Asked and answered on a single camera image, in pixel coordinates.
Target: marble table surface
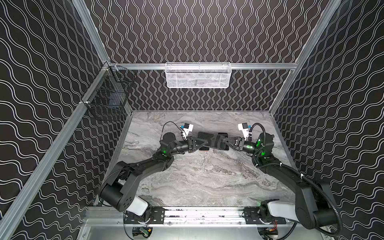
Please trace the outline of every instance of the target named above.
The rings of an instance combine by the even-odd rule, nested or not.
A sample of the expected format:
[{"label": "marble table surface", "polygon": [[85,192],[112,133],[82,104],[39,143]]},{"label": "marble table surface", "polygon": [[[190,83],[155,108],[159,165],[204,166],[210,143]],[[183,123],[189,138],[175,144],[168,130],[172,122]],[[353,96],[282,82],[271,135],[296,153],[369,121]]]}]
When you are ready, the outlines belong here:
[{"label": "marble table surface", "polygon": [[[126,163],[148,159],[159,147],[162,126],[174,121],[194,125],[190,133],[199,131],[227,132],[229,137],[242,136],[237,124],[261,123],[266,132],[274,134],[272,153],[284,164],[289,160],[267,112],[134,112],[119,161]],[[168,123],[164,133],[173,132],[181,140],[180,131]],[[253,130],[256,138],[259,127]],[[140,182],[137,195],[159,206],[257,206],[260,201],[282,199],[294,202],[295,195],[277,179],[256,169],[243,152],[210,149],[175,155],[165,171]]]}]

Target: metal basket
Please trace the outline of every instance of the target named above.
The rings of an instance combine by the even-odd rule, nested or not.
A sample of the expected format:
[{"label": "metal basket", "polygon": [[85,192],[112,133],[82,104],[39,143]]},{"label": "metal basket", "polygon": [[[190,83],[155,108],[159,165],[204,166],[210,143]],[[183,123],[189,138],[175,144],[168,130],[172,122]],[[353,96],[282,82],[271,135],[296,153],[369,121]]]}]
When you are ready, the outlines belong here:
[{"label": "metal basket", "polygon": [[86,104],[94,118],[100,121],[121,119],[121,115],[125,112],[127,91],[134,80],[131,74],[132,71],[127,70],[122,74],[126,75],[125,78],[119,78],[116,76],[116,69],[110,68],[104,75],[103,81],[91,96],[91,102]]},{"label": "metal basket", "polygon": [[227,88],[231,78],[230,63],[177,63],[165,67],[169,88]]}]

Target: robotic arm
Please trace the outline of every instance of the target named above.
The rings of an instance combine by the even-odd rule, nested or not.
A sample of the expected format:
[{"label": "robotic arm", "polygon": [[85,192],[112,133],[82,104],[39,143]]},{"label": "robotic arm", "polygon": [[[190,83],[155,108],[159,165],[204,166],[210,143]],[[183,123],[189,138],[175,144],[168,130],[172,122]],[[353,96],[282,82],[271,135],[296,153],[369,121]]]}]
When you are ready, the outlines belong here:
[{"label": "robotic arm", "polygon": [[[263,130],[257,142],[252,142],[254,126],[249,129],[248,141],[245,140],[245,137],[230,137],[222,138],[222,142],[235,151],[245,152],[252,158],[255,167],[275,177],[295,193],[295,205],[282,204],[272,200],[266,201],[264,206],[262,204],[260,207],[263,210],[262,214],[267,217],[284,217],[298,221],[307,229],[316,228],[330,236],[340,235],[341,218],[329,185],[325,182],[313,182],[296,169],[282,164],[272,154],[274,135],[266,133],[262,125],[257,125]],[[120,212],[127,210],[135,199],[137,188],[142,179],[155,172],[168,169],[174,161],[174,154],[195,152],[209,141],[212,139],[200,139],[193,136],[178,141],[175,134],[171,132],[164,134],[160,141],[160,147],[151,158],[130,164],[118,162],[113,168],[112,174],[102,184],[99,197]],[[320,228],[336,223],[338,225],[336,233],[329,233]]]}]

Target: black wire basket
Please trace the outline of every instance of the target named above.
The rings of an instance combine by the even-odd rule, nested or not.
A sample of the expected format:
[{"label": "black wire basket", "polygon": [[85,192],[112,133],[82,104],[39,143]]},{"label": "black wire basket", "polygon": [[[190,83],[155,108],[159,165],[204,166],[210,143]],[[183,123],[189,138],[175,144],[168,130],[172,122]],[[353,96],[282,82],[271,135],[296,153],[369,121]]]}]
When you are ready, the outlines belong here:
[{"label": "black wire basket", "polygon": [[124,107],[127,94],[135,77],[134,72],[123,67],[110,67],[103,80],[86,103],[94,118],[99,121],[117,121],[127,114]]}]

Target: wallpaper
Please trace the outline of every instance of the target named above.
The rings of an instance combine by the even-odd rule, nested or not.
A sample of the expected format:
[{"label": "wallpaper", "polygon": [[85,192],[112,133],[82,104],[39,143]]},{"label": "wallpaper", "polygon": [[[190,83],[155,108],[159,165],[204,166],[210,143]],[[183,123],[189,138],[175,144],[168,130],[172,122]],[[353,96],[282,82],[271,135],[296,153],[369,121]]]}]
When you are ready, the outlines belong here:
[{"label": "wallpaper", "polygon": [[269,110],[288,73],[233,70],[228,88],[168,88],[164,71],[135,71],[128,101],[136,110]]},{"label": "wallpaper", "polygon": [[340,239],[384,239],[384,1],[344,0],[275,115],[296,166],[330,182]]},{"label": "wallpaper", "polygon": [[75,240],[112,158],[126,114],[97,121],[87,112],[11,239]]},{"label": "wallpaper", "polygon": [[328,0],[86,0],[114,63],[292,63]]},{"label": "wallpaper", "polygon": [[101,65],[70,0],[0,0],[0,219]]}]

